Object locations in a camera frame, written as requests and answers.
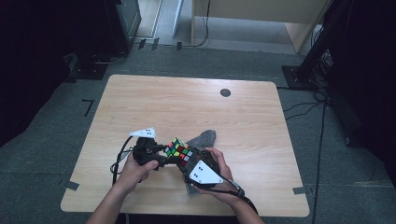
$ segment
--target black stand base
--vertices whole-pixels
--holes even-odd
[[[302,80],[297,78],[298,66],[286,66],[282,65],[283,75],[285,76],[286,82],[290,89],[294,90],[315,90],[318,86],[309,82],[309,80]]]
[[[69,79],[102,80],[106,70],[106,63],[85,63],[78,59],[69,75]]]

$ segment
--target hand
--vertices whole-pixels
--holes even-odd
[[[212,154],[213,160],[219,164],[220,168],[220,174],[224,176],[224,178],[231,179],[233,180],[233,174],[231,173],[230,167],[227,165],[224,159],[224,155],[221,151],[218,151],[217,149],[213,147],[206,147],[206,151],[210,152]],[[236,189],[231,185],[229,182],[224,180],[223,183],[217,184],[214,189],[221,189],[221,190],[232,190],[236,192]],[[221,202],[227,203],[228,205],[232,205],[233,203],[241,201],[240,198],[233,196],[228,193],[216,193],[216,192],[211,192],[203,189],[198,189],[198,192],[202,194],[210,194],[213,195],[216,199],[218,199]]]
[[[134,160],[133,153],[130,153],[115,186],[119,187],[125,194],[128,194],[134,191],[137,183],[149,178],[149,172],[157,166],[157,161],[150,161],[140,166]]]

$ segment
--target person's right hand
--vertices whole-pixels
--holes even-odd
[[[206,149],[206,151],[210,152],[210,154],[212,154],[212,157],[215,160],[215,162],[217,162],[219,164],[220,174],[222,176],[224,176],[224,178],[233,180],[233,174],[231,173],[230,167],[225,162],[223,153],[213,147],[206,147],[205,149]],[[228,193],[216,193],[216,192],[211,192],[211,191],[207,191],[204,189],[198,189],[198,188],[196,188],[196,189],[201,194],[213,195],[216,199],[218,199],[221,202],[227,203],[228,205],[232,205],[233,203],[241,201],[240,198],[233,196],[231,194],[228,194]],[[224,180],[224,182],[221,184],[217,184],[214,187],[214,189],[220,189],[220,190],[225,190],[225,191],[232,190],[232,191],[236,192],[236,189],[233,187],[233,185],[231,185],[226,180]]]

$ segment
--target table leg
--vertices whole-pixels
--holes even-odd
[[[178,25],[178,18],[180,17],[180,12],[181,12],[181,9],[183,8],[183,3],[184,3],[184,0],[178,0],[177,9],[176,9],[176,15],[175,15],[175,22],[174,22],[174,30],[173,30],[173,33],[172,33],[172,37],[175,37],[175,34],[176,34],[176,29],[177,29],[177,25]]]

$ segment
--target forearm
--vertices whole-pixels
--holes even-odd
[[[236,201],[230,204],[233,212],[241,224],[262,224],[262,219],[254,212],[254,210],[244,201]]]
[[[126,195],[124,190],[113,186],[87,223],[115,223]]]

